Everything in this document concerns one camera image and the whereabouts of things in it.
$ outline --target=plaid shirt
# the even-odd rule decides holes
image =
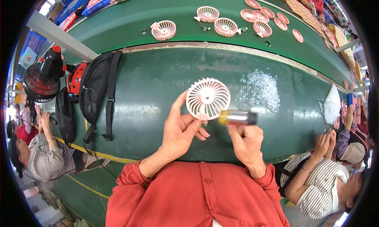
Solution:
[[[57,144],[59,147],[49,146],[43,133],[31,140],[28,170],[38,181],[49,182],[75,170],[75,149],[59,141]]]

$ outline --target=plastic bag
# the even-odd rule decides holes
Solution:
[[[338,94],[337,87],[332,84],[329,94],[324,102],[324,117],[325,122],[328,124],[334,124],[334,121],[340,115],[341,100]]]

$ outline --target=gold bracelet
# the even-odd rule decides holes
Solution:
[[[308,170],[306,170],[304,167],[301,167],[302,169],[304,169],[307,173],[310,173]]]

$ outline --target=pink mini fan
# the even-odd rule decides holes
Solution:
[[[272,34],[270,25],[260,20],[254,22],[253,29],[262,38],[266,38]]]
[[[260,4],[255,0],[245,0],[245,3],[253,9],[260,9]]]
[[[155,22],[150,26],[151,34],[159,41],[171,39],[176,33],[176,25],[169,20]]]
[[[260,10],[255,10],[254,12],[258,14],[258,20],[263,21],[265,23],[267,23],[270,20],[264,12]]]
[[[300,43],[304,42],[303,36],[300,34],[299,31],[293,29],[293,30],[292,30],[292,34],[293,34],[293,36],[295,36],[295,39],[296,39],[297,41],[299,41]]]
[[[237,24],[228,18],[216,19],[215,31],[223,37],[231,37],[236,33],[241,34],[241,29],[237,27]]]
[[[275,14],[272,12],[272,10],[268,9],[267,7],[264,7],[264,6],[261,7],[261,11],[265,13],[268,16],[268,18],[270,19],[275,18]]]
[[[213,7],[210,6],[202,6],[197,9],[197,16],[195,16],[195,20],[203,21],[206,23],[213,23],[218,16],[220,16],[220,12]]]
[[[277,15],[278,18],[281,19],[284,23],[286,23],[286,24],[289,24],[289,23],[290,23],[290,21],[288,20],[288,18],[287,18],[285,15],[283,15],[282,13],[278,12],[276,15]]]
[[[279,27],[279,29],[286,31],[288,29],[286,23],[284,23],[281,19],[275,18],[275,24]]]
[[[222,110],[229,108],[230,92],[219,80],[203,78],[188,89],[186,105],[195,118],[213,120],[218,118]]]
[[[258,14],[255,13],[253,10],[244,9],[240,12],[241,17],[250,23],[254,23],[258,19]]]

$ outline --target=electric fan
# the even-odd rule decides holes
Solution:
[[[200,120],[218,118],[230,105],[229,89],[219,80],[206,78],[195,82],[188,89],[186,98],[189,113]]]
[[[63,77],[64,72],[71,68],[71,65],[63,66],[61,48],[52,46],[40,59],[40,62],[34,63],[26,69],[23,77],[26,95],[38,103],[52,100],[61,88],[59,78]]]

